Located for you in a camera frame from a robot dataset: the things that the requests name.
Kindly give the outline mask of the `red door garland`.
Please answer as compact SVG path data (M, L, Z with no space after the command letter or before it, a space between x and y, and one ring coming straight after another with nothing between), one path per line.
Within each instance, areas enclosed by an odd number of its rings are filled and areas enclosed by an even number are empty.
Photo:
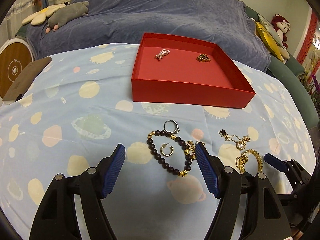
M307 57L308 51L311 47L311 44L313 42L313 37L314 37L316 29L317 29L317 22L318 22L318 18L316 16L315 12L312 11L308 30L307 30L306 35L304 37L304 41L303 41L303 44L300 48L300 51L296 57L297 61L300 64L303 64L304 60Z

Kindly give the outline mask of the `gold yellow pillow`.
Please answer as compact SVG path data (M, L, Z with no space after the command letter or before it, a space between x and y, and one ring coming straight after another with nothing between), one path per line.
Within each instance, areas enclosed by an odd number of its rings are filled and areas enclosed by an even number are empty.
M259 23L255 22L255 26L257 29L257 32L266 46L266 48L270 51L270 53L275 56L277 59L279 59L281 62L283 62L283 57L280 53L280 50L278 48L278 45L276 44L274 38L271 36L271 34Z

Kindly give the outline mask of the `red cardboard tray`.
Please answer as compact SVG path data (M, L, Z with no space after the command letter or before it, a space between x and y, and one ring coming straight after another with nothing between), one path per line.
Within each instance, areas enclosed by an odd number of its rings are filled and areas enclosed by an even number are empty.
M210 62L196 58L207 54ZM255 91L215 43L184 36L145 33L131 76L136 102L244 108Z

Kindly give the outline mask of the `silver grey pillow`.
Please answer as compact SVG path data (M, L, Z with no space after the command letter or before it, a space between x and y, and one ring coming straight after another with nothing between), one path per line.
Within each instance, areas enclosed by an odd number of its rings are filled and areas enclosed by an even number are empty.
M260 14L258 14L258 18L261 25L271 34L271 36L274 38L277 45L283 48L284 47L283 42L280 39L280 36L276 32L276 30L274 29L273 25L270 22L268 22L268 20L263 16L261 16Z

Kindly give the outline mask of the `round wooden white fan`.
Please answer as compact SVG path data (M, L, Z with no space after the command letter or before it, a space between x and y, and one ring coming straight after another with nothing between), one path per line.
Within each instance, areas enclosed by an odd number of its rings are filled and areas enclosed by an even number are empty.
M33 53L25 40L12 38L3 44L0 54L1 98L4 98L22 70L33 60Z

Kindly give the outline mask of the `gold wide rings cluster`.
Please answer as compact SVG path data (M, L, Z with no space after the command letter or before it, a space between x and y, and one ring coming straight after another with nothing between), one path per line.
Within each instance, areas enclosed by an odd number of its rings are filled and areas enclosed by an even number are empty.
M199 62L210 62L211 59L209 58L209 56L207 54L200 54L197 58L197 61Z

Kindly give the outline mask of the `blue planet-print cloth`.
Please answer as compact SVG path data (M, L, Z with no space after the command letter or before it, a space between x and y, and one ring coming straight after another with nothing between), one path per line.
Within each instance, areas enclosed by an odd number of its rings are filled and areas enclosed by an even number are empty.
M248 135L260 155L298 161L312 172L316 158L291 95L276 79L236 63L255 96L244 109L140 103L131 99L138 47L109 44L52 56L24 98L1 107L1 208L23 239L53 177L82 174L118 144L126 159L103 200L118 239L204 239L219 201L197 164L185 177L153 159L148 133L180 127L183 140L202 141L224 165L240 154L224 129Z

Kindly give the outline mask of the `white flower cushion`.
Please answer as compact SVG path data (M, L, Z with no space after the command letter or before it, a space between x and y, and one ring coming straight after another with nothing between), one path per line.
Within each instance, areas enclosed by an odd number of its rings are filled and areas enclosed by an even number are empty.
M65 6L65 4L55 4L45 7L44 9L27 16L22 21L22 25L26 25L28 23L30 23L31 25L40 25L46 20L46 18L52 16L52 14L54 14L61 8L64 8Z

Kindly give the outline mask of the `purple-blue sofa blanket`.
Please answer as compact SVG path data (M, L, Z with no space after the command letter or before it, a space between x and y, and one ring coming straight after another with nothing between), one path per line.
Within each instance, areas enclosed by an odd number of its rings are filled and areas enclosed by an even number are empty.
M29 26L35 58L106 43L138 44L144 33L185 36L218 44L233 60L265 71L271 55L255 35L255 23L239 0L72 0L88 13L57 31Z

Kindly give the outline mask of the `green sofa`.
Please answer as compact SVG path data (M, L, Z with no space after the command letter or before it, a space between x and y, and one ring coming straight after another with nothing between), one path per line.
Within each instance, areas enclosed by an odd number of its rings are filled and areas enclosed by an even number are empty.
M298 76L303 72L302 65L292 55L290 55L290 59L286 63L270 55L260 38L254 34L255 20L258 19L258 13L244 3L241 5L248 25L249 37L251 38L251 43L247 46L249 52L246 55L245 64L261 70L280 81L290 93L307 129L315 128L319 120L316 107L306 88L298 79Z

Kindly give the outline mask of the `gold hoop earring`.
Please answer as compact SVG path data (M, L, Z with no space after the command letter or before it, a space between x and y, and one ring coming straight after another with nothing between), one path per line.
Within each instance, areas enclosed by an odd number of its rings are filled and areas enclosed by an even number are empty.
M163 143L160 146L160 154L163 155L164 157L170 157L174 153L174 148L170 146L170 143Z

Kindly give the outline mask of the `brown phone case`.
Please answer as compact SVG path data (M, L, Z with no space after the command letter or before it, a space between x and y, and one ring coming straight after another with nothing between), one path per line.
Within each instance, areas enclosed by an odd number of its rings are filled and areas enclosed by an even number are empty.
M44 68L52 61L51 57L44 57L39 60L30 62L18 75L16 80L10 86L3 97L3 103L9 105L23 98L24 94L31 87L36 77L44 70Z

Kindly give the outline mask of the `gold chain bangle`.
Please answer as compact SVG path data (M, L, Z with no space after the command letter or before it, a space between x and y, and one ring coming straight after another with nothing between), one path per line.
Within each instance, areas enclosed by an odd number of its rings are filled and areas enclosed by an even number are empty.
M235 160L236 168L240 171L241 174L246 173L247 164L253 163L253 159L257 165L257 173L263 172L263 158L262 156L254 149L248 149L242 152Z

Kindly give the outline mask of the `grey mole plush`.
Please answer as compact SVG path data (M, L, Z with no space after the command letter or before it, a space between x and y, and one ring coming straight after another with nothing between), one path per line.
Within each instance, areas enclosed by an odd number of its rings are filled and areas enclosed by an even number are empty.
M69 21L87 15L88 6L89 1L83 1L72 3L59 9L57 12L53 13L52 16L50 16L50 18L48 19L46 33L48 34L51 30L56 31Z

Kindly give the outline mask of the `red monkey plush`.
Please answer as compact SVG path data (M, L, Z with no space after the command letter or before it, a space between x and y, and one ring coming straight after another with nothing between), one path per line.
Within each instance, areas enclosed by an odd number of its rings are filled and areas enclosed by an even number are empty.
M275 31L277 32L283 47L287 49L287 32L290 31L290 23L287 19L279 14L275 14L272 18L271 24L273 25Z

